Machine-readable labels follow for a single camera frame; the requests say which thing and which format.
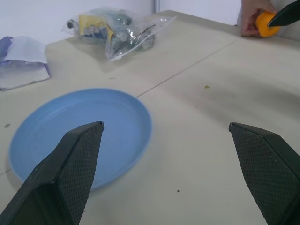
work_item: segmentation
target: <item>white table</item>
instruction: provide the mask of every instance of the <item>white table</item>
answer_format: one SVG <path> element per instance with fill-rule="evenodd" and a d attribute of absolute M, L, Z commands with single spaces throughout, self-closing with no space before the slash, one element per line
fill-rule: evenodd
<path fill-rule="evenodd" d="M 154 135 L 133 169 L 90 194 L 82 225 L 266 224 L 228 126 L 262 127 L 300 153 L 300 43 L 164 14 L 178 18 L 147 52 L 108 62 L 94 46 L 60 41 L 47 46 L 49 81 L 0 92 L 0 211 L 21 185 L 7 158 L 22 121 L 62 94 L 114 88 L 145 103 Z"/>

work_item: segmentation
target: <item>human hand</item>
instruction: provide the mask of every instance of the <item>human hand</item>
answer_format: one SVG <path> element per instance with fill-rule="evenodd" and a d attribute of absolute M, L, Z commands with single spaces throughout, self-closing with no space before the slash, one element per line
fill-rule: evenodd
<path fill-rule="evenodd" d="M 261 10 L 269 13 L 276 13 L 276 9 L 270 0 L 242 0 L 242 36 L 260 36 L 258 29 L 255 26 L 255 21 Z"/>

